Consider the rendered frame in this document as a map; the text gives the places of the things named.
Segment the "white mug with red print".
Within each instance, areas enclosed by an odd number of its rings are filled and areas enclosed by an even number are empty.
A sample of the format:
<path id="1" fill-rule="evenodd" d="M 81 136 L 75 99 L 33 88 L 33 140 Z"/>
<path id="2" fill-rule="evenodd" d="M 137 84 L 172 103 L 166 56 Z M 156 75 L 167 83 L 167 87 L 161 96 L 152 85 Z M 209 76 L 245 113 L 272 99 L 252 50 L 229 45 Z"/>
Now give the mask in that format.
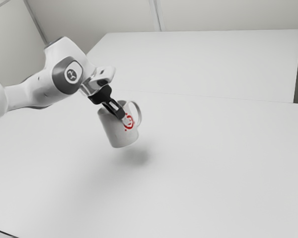
<path id="1" fill-rule="evenodd" d="M 134 143 L 139 137 L 138 127 L 142 122 L 142 112 L 135 101 L 119 100 L 118 103 L 125 111 L 125 124 L 105 107 L 100 108 L 97 112 L 106 136 L 114 148 L 122 148 Z M 132 114 L 130 104 L 133 104 L 137 110 L 137 120 Z"/>

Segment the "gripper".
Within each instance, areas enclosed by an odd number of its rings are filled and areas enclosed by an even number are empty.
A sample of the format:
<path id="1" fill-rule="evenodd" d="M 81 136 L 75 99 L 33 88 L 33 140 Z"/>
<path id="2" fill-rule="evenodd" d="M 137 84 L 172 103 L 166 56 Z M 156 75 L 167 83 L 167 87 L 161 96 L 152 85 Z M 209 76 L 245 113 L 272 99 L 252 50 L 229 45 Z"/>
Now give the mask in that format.
<path id="1" fill-rule="evenodd" d="M 95 105 L 106 103 L 107 110 L 113 114 L 123 125 L 129 126 L 131 124 L 128 118 L 128 113 L 124 106 L 127 105 L 126 100 L 115 101 L 111 98 L 112 88 L 109 85 L 101 87 L 97 92 L 88 96 L 87 98 Z"/>

